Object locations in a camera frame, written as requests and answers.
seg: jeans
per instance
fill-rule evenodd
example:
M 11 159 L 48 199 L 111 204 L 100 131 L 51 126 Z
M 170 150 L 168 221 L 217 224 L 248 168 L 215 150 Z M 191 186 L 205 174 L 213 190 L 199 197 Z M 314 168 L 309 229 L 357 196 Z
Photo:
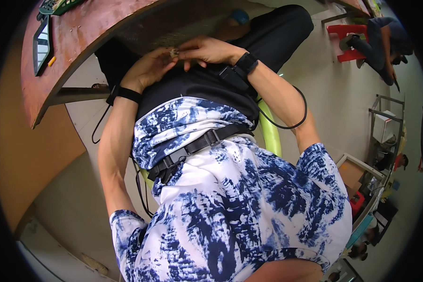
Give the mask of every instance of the jeans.
M 354 36 L 347 44 L 362 53 L 366 57 L 365 62 L 381 76 L 387 85 L 391 86 L 394 81 L 387 73 L 387 68 L 385 67 L 386 58 L 381 38 L 381 29 L 376 23 L 368 21 L 367 33 L 369 43 L 366 40 Z
M 308 12 L 298 5 L 276 8 L 270 13 L 254 18 L 251 30 L 230 44 L 245 48 L 274 72 L 278 72 L 298 46 L 313 30 Z M 123 44 L 111 39 L 95 52 L 109 88 L 120 82 L 128 69 L 140 58 Z M 219 78 L 224 64 L 208 64 L 207 68 L 196 65 L 187 73 L 174 68 L 142 93 L 137 119 L 160 104 L 180 96 L 203 98 L 231 106 L 251 121 L 259 118 L 258 109 L 241 93 Z M 248 93 L 253 99 L 257 94 Z

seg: green basket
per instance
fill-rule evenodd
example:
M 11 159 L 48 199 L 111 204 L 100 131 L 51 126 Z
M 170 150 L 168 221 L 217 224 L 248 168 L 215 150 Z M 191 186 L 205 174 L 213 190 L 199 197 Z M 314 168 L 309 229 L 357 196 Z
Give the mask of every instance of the green basket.
M 39 7 L 39 13 L 43 15 L 60 16 L 78 3 L 84 0 L 44 0 Z

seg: black wristband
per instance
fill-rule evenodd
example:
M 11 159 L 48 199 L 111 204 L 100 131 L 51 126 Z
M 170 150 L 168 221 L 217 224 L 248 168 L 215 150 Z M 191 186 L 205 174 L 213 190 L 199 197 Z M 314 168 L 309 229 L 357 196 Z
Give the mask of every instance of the black wristband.
M 257 58 L 250 54 L 245 53 L 235 64 L 235 71 L 238 75 L 240 75 L 243 79 L 246 79 L 248 74 L 259 64 Z
M 139 104 L 142 100 L 142 95 L 140 93 L 133 91 L 131 89 L 121 87 L 120 85 L 115 85 L 113 87 L 113 90 L 111 91 L 110 96 L 106 100 L 107 104 L 112 106 L 113 103 L 114 103 L 114 99 L 117 96 L 124 97 L 126 99 L 132 100 L 132 101 L 136 102 L 137 104 Z

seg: white box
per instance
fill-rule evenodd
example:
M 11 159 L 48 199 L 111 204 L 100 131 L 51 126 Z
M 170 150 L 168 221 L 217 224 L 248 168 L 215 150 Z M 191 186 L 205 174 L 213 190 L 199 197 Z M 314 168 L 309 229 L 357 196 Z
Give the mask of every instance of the white box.
M 389 110 L 385 110 L 383 113 L 396 117 L 396 115 Z M 386 116 L 374 115 L 373 137 L 381 144 L 389 140 L 394 135 L 395 123 L 396 121 Z

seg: black cable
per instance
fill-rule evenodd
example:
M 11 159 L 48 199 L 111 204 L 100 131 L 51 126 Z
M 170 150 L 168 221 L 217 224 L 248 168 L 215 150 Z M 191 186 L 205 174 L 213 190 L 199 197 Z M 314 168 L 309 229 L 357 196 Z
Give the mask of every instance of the black cable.
M 97 144 L 97 143 L 99 143 L 99 141 L 100 141 L 100 139 L 99 139 L 99 140 L 97 140 L 97 141 L 94 141 L 94 134 L 96 133 L 96 130 L 97 130 L 97 128 L 99 127 L 99 124 L 102 122 L 102 119 L 105 117 L 106 112 L 108 111 L 108 109 L 110 108 L 110 106 L 111 106 L 111 105 L 108 105 L 107 109 L 106 109 L 106 110 L 105 110 L 105 112 L 103 113 L 103 116 L 100 118 L 100 121 L 97 123 L 96 128 L 95 128 L 95 129 L 94 129 L 94 131 L 92 132 L 92 135 L 91 135 L 91 140 L 92 140 L 92 142 L 93 142 L 94 144 Z
M 133 166 L 135 167 L 135 171 L 136 171 L 135 181 L 136 181 L 136 186 L 138 188 L 139 197 L 141 199 L 142 208 L 144 209 L 144 211 L 146 212 L 146 214 L 150 218 L 152 218 L 154 214 L 151 211 L 149 211 L 149 208 L 148 207 L 146 207 L 146 204 L 144 203 L 144 200 L 143 200 L 143 197 L 142 197 L 141 184 L 139 183 L 139 177 L 138 177 L 140 170 L 136 168 L 136 162 L 135 162 L 135 160 L 133 158 L 132 158 L 132 162 L 133 162 Z
M 150 208 L 149 208 L 149 200 L 147 199 L 147 183 L 146 183 L 146 180 L 144 180 L 144 189 L 146 190 L 146 204 L 147 204 L 147 209 L 150 211 Z
M 307 102 L 305 101 L 305 96 L 301 92 L 301 90 L 299 90 L 296 86 L 293 85 L 293 87 L 299 92 L 299 94 L 301 94 L 302 99 L 304 100 L 304 108 L 305 108 L 304 118 L 301 121 L 299 121 L 299 123 L 295 124 L 294 126 L 282 126 L 282 125 L 278 125 L 274 121 L 270 120 L 270 118 L 266 116 L 266 114 L 260 109 L 259 105 L 257 104 L 260 100 L 255 102 L 252 98 L 249 97 L 249 95 L 246 92 L 243 92 L 243 93 L 247 98 L 249 98 L 249 100 L 251 100 L 251 102 L 257 107 L 259 112 L 261 112 L 262 115 L 264 115 L 269 122 L 271 122 L 275 126 L 282 128 L 282 129 L 293 129 L 293 128 L 300 126 L 305 121 L 305 118 L 307 117 Z

